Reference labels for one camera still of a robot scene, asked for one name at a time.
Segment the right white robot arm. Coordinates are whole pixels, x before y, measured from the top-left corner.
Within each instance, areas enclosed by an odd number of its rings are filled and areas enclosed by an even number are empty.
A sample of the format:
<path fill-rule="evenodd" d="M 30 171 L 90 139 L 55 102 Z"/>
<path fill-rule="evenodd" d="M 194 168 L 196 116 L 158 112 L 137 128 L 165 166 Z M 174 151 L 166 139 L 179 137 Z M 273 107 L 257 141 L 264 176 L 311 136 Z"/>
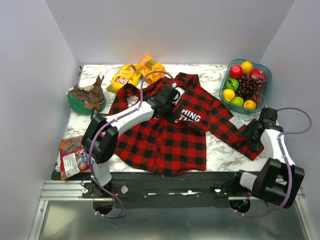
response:
<path fill-rule="evenodd" d="M 275 205 L 274 209 L 292 206 L 305 177 L 296 166 L 285 145 L 284 129 L 277 125 L 278 110 L 265 107 L 259 119 L 253 119 L 240 132 L 253 150 L 264 148 L 266 162 L 257 173 L 239 170 L 238 179 L 230 183 L 230 191 L 241 196 L 247 190 L 253 197 Z"/>

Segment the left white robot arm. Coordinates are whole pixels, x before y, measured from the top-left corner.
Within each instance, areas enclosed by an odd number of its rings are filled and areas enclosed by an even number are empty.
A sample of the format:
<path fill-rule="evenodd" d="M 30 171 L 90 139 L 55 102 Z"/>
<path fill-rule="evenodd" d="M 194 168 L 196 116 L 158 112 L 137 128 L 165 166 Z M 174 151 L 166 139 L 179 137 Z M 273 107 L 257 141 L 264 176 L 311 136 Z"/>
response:
<path fill-rule="evenodd" d="M 99 197 L 107 197 L 111 191 L 108 161 L 116 151 L 118 138 L 134 126 L 155 117 L 173 123 L 182 111 L 181 106 L 176 106 L 184 93 L 185 90 L 175 83 L 167 83 L 155 96 L 141 96 L 137 104 L 124 111 L 106 117 L 97 114 L 91 119 L 81 144 L 90 155 L 88 163 L 95 183 L 93 191 Z"/>

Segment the red black plaid shirt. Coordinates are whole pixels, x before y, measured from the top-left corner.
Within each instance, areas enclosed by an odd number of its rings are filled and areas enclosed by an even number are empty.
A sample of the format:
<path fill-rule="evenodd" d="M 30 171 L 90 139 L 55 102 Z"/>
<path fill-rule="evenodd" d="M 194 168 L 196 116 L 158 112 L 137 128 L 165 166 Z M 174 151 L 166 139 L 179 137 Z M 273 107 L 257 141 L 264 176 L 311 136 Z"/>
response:
<path fill-rule="evenodd" d="M 196 74 L 180 72 L 174 79 L 163 77 L 143 89 L 143 96 L 155 96 L 166 84 L 184 89 L 181 114 L 174 122 L 154 117 L 124 132 L 115 154 L 135 169 L 165 175 L 206 170 L 206 132 L 211 132 L 235 151 L 255 160 L 263 151 L 254 150 L 240 135 L 235 116 L 223 103 L 201 87 Z"/>

